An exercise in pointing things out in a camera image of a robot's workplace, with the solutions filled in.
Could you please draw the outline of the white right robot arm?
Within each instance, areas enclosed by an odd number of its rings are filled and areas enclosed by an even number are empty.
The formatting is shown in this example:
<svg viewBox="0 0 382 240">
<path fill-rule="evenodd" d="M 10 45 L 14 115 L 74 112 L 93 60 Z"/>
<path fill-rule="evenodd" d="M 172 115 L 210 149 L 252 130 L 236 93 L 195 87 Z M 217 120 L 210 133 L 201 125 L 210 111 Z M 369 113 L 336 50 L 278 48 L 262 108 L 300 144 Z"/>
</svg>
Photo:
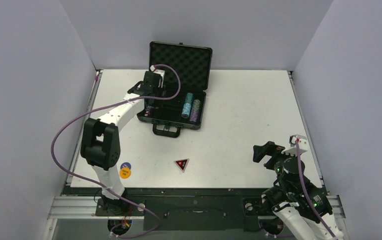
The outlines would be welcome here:
<svg viewBox="0 0 382 240">
<path fill-rule="evenodd" d="M 291 135 L 289 147 L 268 141 L 253 146 L 253 162 L 269 156 L 264 167 L 273 170 L 273 186 L 261 194 L 260 206 L 286 226 L 298 240 L 342 240 L 324 187 L 315 186 L 305 175 L 302 154 L 309 151 L 307 138 Z"/>
</svg>

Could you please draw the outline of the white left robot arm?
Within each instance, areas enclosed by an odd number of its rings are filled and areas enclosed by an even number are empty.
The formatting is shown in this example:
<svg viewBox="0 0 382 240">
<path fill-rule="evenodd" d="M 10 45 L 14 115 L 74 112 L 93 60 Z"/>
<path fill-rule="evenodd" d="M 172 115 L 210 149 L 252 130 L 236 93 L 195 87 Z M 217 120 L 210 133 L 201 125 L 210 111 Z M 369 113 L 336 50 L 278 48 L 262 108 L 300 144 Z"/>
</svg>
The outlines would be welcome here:
<svg viewBox="0 0 382 240">
<path fill-rule="evenodd" d="M 125 187 L 116 166 L 121 154 L 119 132 L 144 110 L 143 96 L 162 95 L 164 76 L 164 70 L 146 71 L 144 79 L 127 91 L 122 105 L 110 109 L 99 118 L 88 118 L 84 123 L 80 155 L 103 184 L 102 200 L 115 215 L 124 214 L 128 208 L 127 199 L 121 197 Z"/>
</svg>

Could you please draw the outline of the yellow round button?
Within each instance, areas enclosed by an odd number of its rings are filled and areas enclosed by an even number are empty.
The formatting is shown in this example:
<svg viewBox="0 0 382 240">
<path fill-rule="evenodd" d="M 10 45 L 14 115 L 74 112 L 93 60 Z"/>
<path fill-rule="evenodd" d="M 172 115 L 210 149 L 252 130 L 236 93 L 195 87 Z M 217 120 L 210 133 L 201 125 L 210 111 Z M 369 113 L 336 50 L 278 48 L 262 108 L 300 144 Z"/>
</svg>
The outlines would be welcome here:
<svg viewBox="0 0 382 240">
<path fill-rule="evenodd" d="M 127 179 L 131 176 L 131 169 L 128 167 L 122 167 L 119 171 L 119 176 L 122 179 Z"/>
</svg>

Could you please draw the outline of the blue round button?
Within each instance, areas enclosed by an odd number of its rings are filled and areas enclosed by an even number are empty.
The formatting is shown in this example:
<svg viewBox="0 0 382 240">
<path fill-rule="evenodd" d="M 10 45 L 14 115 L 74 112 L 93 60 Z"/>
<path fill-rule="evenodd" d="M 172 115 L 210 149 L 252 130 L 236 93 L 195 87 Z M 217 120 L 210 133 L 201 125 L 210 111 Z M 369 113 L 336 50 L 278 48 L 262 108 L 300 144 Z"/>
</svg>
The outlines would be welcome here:
<svg viewBox="0 0 382 240">
<path fill-rule="evenodd" d="M 131 170 L 131 164 L 129 162 L 123 162 L 120 165 L 120 169 L 124 169 L 124 168 Z"/>
</svg>

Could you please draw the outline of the triangular all-in button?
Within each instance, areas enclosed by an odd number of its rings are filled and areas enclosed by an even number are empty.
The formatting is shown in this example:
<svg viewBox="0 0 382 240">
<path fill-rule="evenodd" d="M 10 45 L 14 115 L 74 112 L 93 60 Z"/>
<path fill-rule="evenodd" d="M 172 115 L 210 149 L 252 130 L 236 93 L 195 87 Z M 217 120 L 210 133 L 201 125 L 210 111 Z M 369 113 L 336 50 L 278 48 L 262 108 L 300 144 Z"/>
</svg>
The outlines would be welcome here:
<svg viewBox="0 0 382 240">
<path fill-rule="evenodd" d="M 189 163 L 189 159 L 186 158 L 186 159 L 175 160 L 174 163 L 184 173 Z"/>
</svg>

